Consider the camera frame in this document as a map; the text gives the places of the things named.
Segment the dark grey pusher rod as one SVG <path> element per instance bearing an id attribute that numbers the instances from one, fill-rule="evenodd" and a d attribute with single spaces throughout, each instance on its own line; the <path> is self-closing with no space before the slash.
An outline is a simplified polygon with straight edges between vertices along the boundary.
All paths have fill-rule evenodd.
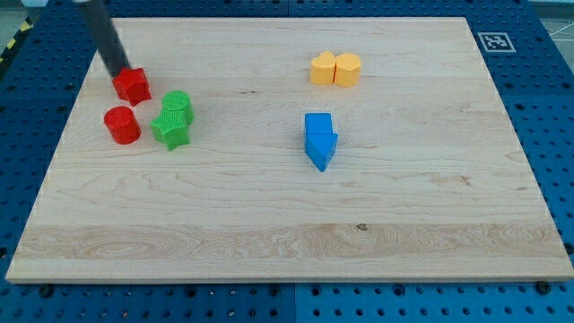
<path id="1" fill-rule="evenodd" d="M 79 0 L 79 12 L 111 77 L 130 64 L 103 0 Z"/>

